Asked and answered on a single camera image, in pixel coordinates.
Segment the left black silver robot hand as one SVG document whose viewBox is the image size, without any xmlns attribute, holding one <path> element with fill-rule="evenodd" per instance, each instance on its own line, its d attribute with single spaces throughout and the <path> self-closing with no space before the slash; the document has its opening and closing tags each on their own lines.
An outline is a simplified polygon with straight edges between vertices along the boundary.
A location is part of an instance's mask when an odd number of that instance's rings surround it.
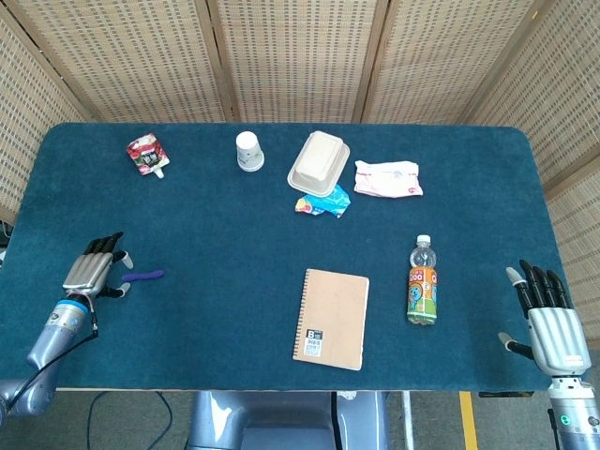
<svg viewBox="0 0 600 450">
<path fill-rule="evenodd" d="M 72 264 L 63 283 L 66 298 L 90 302 L 99 297 L 121 298 L 130 289 L 130 283 L 124 282 L 119 288 L 106 285 L 109 271 L 114 263 L 123 263 L 133 267 L 129 254 L 124 250 L 115 250 L 123 232 L 92 240 L 74 264 Z"/>
</svg>

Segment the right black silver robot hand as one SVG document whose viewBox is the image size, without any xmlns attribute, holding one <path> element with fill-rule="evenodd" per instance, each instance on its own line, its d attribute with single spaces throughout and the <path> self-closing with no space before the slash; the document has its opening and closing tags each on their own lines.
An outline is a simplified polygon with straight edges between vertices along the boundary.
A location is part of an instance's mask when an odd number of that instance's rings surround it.
<svg viewBox="0 0 600 450">
<path fill-rule="evenodd" d="M 504 348 L 524 356 L 553 378 L 580 377 L 591 366 L 591 357 L 578 312 L 562 279 L 521 260 L 517 270 L 505 268 L 517 292 L 531 343 L 521 344 L 505 332 L 498 338 Z"/>
</svg>

